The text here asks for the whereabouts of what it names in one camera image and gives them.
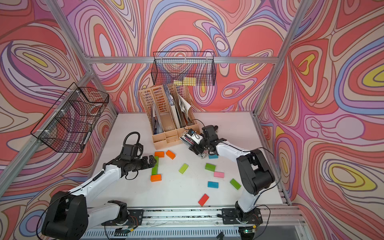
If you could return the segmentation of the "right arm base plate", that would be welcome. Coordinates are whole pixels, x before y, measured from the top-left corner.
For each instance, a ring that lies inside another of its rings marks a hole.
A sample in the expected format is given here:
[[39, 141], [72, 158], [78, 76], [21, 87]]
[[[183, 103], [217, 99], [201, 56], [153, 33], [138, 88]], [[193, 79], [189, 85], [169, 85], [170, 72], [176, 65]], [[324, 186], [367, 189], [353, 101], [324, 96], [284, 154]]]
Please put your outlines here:
[[259, 226], [263, 223], [263, 218], [259, 208], [254, 208], [248, 213], [244, 213], [240, 208], [224, 208], [218, 214], [222, 218], [224, 225], [251, 224]]

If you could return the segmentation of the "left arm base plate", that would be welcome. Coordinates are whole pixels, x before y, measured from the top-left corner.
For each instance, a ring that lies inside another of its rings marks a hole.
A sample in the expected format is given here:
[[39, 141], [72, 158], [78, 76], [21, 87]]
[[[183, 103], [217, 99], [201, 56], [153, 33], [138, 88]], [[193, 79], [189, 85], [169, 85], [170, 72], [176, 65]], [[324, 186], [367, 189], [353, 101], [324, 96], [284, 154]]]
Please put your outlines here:
[[144, 217], [144, 210], [128, 209], [127, 213], [119, 215], [117, 219], [102, 223], [102, 226], [141, 226]]

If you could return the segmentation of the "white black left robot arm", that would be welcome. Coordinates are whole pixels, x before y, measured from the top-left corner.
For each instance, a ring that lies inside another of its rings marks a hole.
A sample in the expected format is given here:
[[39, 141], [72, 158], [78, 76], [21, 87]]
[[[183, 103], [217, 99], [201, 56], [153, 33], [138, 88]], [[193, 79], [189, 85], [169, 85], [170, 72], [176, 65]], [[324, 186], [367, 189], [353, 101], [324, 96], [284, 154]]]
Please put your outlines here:
[[84, 233], [101, 224], [112, 222], [123, 225], [132, 219], [127, 204], [110, 200], [90, 207], [93, 200], [104, 190], [130, 172], [151, 169], [157, 164], [153, 156], [143, 156], [141, 144], [124, 145], [120, 154], [103, 165], [102, 170], [83, 184], [67, 191], [59, 191], [43, 213], [41, 234], [56, 240], [79, 240]]

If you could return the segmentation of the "orange block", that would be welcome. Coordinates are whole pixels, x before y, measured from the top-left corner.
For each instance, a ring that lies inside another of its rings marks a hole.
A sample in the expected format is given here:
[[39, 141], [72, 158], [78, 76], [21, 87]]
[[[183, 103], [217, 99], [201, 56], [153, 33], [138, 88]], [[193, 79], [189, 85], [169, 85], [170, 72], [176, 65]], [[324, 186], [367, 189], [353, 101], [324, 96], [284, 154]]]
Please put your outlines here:
[[167, 155], [170, 159], [172, 159], [172, 160], [176, 157], [176, 155], [175, 155], [172, 151], [170, 151], [170, 150], [168, 150], [168, 151], [166, 152], [166, 155]]
[[162, 180], [162, 175], [151, 175], [151, 182], [160, 182]]
[[164, 158], [165, 157], [165, 152], [163, 152], [163, 151], [155, 152], [155, 157]]

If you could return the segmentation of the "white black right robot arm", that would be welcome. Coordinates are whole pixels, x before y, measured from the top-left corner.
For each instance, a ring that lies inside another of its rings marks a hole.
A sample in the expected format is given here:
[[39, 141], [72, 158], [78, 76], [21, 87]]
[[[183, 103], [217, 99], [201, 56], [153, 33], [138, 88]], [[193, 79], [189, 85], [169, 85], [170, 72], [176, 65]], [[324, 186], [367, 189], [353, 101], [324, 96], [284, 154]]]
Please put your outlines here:
[[256, 208], [256, 202], [262, 192], [275, 182], [275, 175], [260, 149], [246, 150], [232, 145], [228, 140], [219, 138], [217, 127], [203, 127], [203, 133], [197, 136], [189, 150], [196, 155], [217, 155], [235, 162], [245, 191], [236, 203], [241, 213], [249, 213]]

